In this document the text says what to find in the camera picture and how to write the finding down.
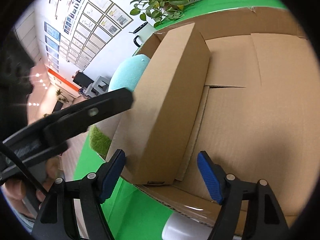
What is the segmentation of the person's left hand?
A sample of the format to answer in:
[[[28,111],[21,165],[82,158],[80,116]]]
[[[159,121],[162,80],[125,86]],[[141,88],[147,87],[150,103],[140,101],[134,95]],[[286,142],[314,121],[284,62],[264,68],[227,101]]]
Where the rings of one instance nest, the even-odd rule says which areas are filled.
[[[46,162],[46,172],[47,178],[42,183],[42,186],[49,191],[52,184],[59,176],[60,169],[60,158],[53,157],[47,160]],[[36,217],[28,210],[26,205],[23,202],[23,199],[27,194],[27,187],[21,180],[8,180],[2,185],[2,191],[7,197],[11,205],[18,213],[23,214],[24,216],[35,219]]]

